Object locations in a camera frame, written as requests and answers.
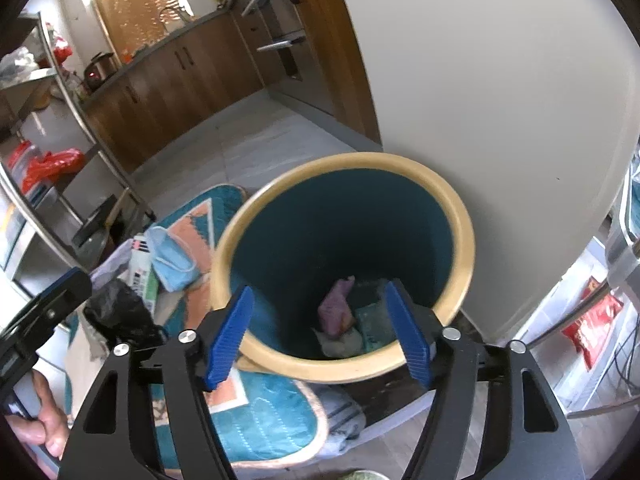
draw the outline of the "black plastic bag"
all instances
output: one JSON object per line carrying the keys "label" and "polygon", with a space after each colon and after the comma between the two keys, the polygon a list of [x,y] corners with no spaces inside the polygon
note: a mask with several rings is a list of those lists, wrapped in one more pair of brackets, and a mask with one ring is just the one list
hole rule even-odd
{"label": "black plastic bag", "polygon": [[166,340],[162,327],[154,324],[142,298],[118,279],[92,294],[84,308],[84,316],[105,337],[110,350],[118,343],[149,348]]}

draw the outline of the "human hand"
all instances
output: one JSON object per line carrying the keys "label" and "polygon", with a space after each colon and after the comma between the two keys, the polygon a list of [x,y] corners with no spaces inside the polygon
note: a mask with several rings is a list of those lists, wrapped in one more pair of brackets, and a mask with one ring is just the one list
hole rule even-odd
{"label": "human hand", "polygon": [[[31,451],[27,446],[41,446],[44,444],[53,457],[60,458],[69,436],[66,415],[57,407],[49,382],[37,370],[33,370],[33,386],[42,404],[37,420],[25,420],[17,415],[7,415],[6,420],[18,440],[25,445],[29,452]],[[56,478],[56,474],[40,459],[36,457],[34,459],[49,478]]]}

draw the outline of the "faucet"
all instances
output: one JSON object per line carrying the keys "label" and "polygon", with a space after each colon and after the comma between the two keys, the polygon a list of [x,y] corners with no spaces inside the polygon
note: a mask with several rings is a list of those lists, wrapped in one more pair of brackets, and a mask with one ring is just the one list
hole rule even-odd
{"label": "faucet", "polygon": [[169,30],[166,28],[166,24],[162,21],[162,13],[165,12],[167,9],[170,9],[173,12],[175,12],[185,25],[191,21],[191,16],[184,9],[184,7],[171,7],[171,6],[163,7],[158,12],[158,18],[160,18],[160,22],[162,23],[162,26],[164,27],[164,30],[166,30],[167,34],[169,33]]}

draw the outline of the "purple cloth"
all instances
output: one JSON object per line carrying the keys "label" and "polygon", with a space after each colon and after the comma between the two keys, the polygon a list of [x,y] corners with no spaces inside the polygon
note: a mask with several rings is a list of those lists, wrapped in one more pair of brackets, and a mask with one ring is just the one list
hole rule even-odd
{"label": "purple cloth", "polygon": [[355,323],[347,304],[347,295],[353,287],[354,276],[334,283],[329,293],[318,307],[318,317],[322,331],[329,337],[340,337]]}

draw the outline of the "metal screw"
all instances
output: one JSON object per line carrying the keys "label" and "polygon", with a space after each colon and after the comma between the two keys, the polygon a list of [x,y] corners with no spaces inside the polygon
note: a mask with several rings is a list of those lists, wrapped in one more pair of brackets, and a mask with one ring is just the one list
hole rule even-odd
{"label": "metal screw", "polygon": [[120,343],[119,345],[116,345],[114,347],[113,353],[116,354],[118,357],[126,355],[129,353],[129,345],[126,343]]}
{"label": "metal screw", "polygon": [[522,341],[518,340],[511,341],[509,343],[509,348],[512,352],[516,352],[516,354],[524,354],[524,352],[527,351],[527,346]]}
{"label": "metal screw", "polygon": [[444,339],[449,339],[450,341],[457,341],[460,339],[460,330],[457,328],[453,328],[452,326],[446,326],[442,329],[442,336]]}
{"label": "metal screw", "polygon": [[178,341],[181,343],[190,343],[194,339],[196,339],[196,331],[195,330],[183,330],[178,335]]}

